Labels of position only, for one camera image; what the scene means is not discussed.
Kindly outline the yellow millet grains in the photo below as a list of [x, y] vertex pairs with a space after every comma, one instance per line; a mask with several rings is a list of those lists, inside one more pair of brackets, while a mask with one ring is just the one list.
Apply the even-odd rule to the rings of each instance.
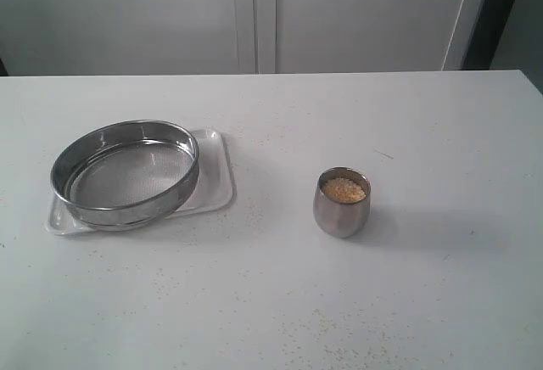
[[344, 177], [325, 181], [322, 192], [331, 200], [346, 204], [362, 201], [366, 197], [364, 189], [358, 183]]

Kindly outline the stainless steel cup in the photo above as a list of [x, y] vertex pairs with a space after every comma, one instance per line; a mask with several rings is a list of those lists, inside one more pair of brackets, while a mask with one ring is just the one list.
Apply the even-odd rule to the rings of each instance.
[[[322, 192], [325, 181], [344, 177], [358, 183], [366, 197], [359, 202], [338, 203]], [[318, 178], [313, 200], [313, 214], [317, 226], [335, 238], [348, 238], [357, 234], [366, 225], [371, 209], [372, 188], [367, 178], [359, 171], [348, 167], [334, 167], [324, 171]]]

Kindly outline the round stainless steel sieve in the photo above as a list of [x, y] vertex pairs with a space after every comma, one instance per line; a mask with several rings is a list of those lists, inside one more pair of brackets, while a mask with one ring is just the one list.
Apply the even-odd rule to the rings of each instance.
[[83, 225], [104, 231], [146, 226], [172, 214], [199, 179], [199, 144], [167, 121], [123, 121], [78, 138], [54, 161], [56, 198]]

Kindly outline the white plastic tray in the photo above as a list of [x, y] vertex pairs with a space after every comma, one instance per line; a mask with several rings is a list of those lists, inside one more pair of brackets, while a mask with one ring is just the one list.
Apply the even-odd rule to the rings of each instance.
[[[216, 211], [233, 199], [232, 173], [222, 134], [214, 128], [192, 130], [192, 134], [200, 149], [199, 180], [188, 201], [166, 220]], [[77, 221], [56, 196], [53, 196], [44, 225], [49, 233], [59, 236], [97, 231]]]

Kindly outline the white cabinet doors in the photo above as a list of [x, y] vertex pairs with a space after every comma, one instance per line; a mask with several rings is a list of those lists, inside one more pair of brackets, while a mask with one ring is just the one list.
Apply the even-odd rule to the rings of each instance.
[[483, 0], [1, 0], [15, 76], [457, 70]]

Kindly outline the dark vertical post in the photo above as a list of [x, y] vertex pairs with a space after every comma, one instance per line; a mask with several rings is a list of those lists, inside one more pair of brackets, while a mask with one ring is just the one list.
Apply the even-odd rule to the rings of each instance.
[[490, 68], [514, 2], [483, 0], [462, 61], [462, 70]]

